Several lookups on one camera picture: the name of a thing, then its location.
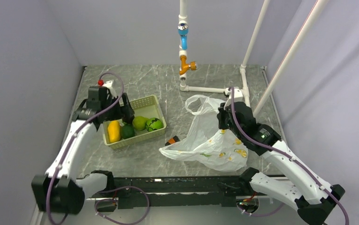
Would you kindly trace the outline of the yellow fake fruit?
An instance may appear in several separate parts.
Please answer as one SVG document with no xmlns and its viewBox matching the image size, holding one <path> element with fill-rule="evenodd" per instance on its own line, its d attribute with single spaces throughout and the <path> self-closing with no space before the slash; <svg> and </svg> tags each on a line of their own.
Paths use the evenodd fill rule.
<svg viewBox="0 0 359 225">
<path fill-rule="evenodd" d="M 121 124 L 118 120 L 111 121 L 107 127 L 108 140 L 115 143 L 121 140 Z"/>
</svg>

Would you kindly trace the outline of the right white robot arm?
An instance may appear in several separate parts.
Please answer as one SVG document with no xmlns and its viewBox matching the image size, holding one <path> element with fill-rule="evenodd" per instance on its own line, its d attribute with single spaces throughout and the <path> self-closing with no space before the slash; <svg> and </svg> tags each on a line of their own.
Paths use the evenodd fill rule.
<svg viewBox="0 0 359 225">
<path fill-rule="evenodd" d="M 338 206 L 344 214 L 345 224 L 350 223 L 349 215 L 340 203 L 344 188 L 339 184 L 331 185 L 312 172 L 274 129 L 256 122 L 251 108 L 245 103 L 221 103 L 217 119 L 219 129 L 229 129 L 248 150 L 272 163 L 292 182 L 287 185 L 249 168 L 239 177 L 239 189 L 243 194 L 255 191 L 277 199 L 292 207 L 309 225 L 324 224 Z"/>
</svg>

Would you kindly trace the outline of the white plastic bag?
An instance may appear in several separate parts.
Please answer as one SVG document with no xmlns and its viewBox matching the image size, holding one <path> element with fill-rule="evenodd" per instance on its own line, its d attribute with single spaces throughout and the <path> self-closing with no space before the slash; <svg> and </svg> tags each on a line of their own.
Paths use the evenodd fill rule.
<svg viewBox="0 0 359 225">
<path fill-rule="evenodd" d="M 218 128 L 217 113 L 224 100 L 194 95 L 185 109 L 194 118 L 186 138 L 162 147 L 160 153 L 179 161 L 198 161 L 210 169 L 234 172 L 247 166 L 248 149 L 230 131 Z"/>
</svg>

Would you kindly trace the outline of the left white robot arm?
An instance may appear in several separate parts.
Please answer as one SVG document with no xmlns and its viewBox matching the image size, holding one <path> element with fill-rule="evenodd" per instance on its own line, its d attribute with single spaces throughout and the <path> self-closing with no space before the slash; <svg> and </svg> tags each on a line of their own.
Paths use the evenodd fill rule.
<svg viewBox="0 0 359 225">
<path fill-rule="evenodd" d="M 44 175 L 34 176 L 31 187 L 41 211 L 78 214 L 87 198 L 100 193 L 104 197 L 115 191 L 113 173 L 96 170 L 85 178 L 75 173 L 91 137 L 107 121 L 132 122 L 134 110 L 125 92 L 114 96 L 107 86 L 91 86 L 72 115 L 69 134 L 55 161 Z"/>
</svg>

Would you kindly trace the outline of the green black striped fake melon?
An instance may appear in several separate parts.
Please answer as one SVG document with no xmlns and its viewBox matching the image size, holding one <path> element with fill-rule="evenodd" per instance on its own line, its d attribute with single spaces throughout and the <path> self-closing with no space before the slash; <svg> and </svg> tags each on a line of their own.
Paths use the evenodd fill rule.
<svg viewBox="0 0 359 225">
<path fill-rule="evenodd" d="M 146 130 L 152 132 L 164 127 L 163 122 L 158 118 L 150 118 L 146 123 Z"/>
</svg>

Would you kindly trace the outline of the light green fake fruit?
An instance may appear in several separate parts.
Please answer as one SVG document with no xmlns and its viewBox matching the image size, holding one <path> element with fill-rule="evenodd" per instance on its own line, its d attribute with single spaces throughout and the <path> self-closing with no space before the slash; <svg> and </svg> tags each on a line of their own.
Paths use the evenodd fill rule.
<svg viewBox="0 0 359 225">
<path fill-rule="evenodd" d="M 146 129 L 146 123 L 149 119 L 143 116 L 135 116 L 133 121 L 132 121 L 132 126 L 137 130 L 137 131 L 143 131 Z"/>
</svg>

